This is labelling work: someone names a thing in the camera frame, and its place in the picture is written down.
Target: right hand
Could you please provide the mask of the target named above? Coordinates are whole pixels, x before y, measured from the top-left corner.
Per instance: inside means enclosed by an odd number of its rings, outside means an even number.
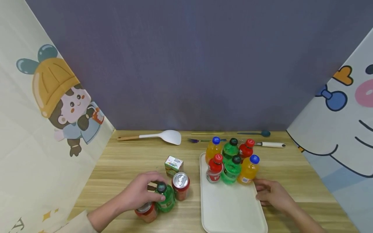
[[[61,129],[54,129],[54,139],[56,141],[62,141],[63,139],[65,138],[65,136],[63,135],[63,130]]]
[[[284,214],[297,208],[297,203],[279,182],[254,179],[254,184],[258,192],[256,199],[260,200],[262,206],[272,205]]]

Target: gray wall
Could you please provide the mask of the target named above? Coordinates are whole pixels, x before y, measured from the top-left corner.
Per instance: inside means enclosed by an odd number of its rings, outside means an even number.
[[[27,0],[117,129],[285,130],[373,1]]]

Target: star decoration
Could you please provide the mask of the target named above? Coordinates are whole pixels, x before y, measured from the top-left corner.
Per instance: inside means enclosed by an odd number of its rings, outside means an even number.
[[[42,222],[44,222],[48,218],[50,218],[50,211],[48,213],[46,213],[45,215],[43,215],[43,221]]]

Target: cartoon bow tie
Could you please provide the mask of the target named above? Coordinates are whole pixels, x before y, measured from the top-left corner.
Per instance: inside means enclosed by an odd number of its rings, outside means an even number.
[[[344,92],[330,92],[327,90],[327,85],[325,85],[315,96],[324,97],[326,106],[332,111],[340,111],[347,104],[347,95]]]

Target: plastic tray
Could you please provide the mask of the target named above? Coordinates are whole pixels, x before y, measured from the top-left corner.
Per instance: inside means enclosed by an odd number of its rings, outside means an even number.
[[[210,183],[205,153],[200,155],[202,226],[208,233],[267,233],[255,185]]]

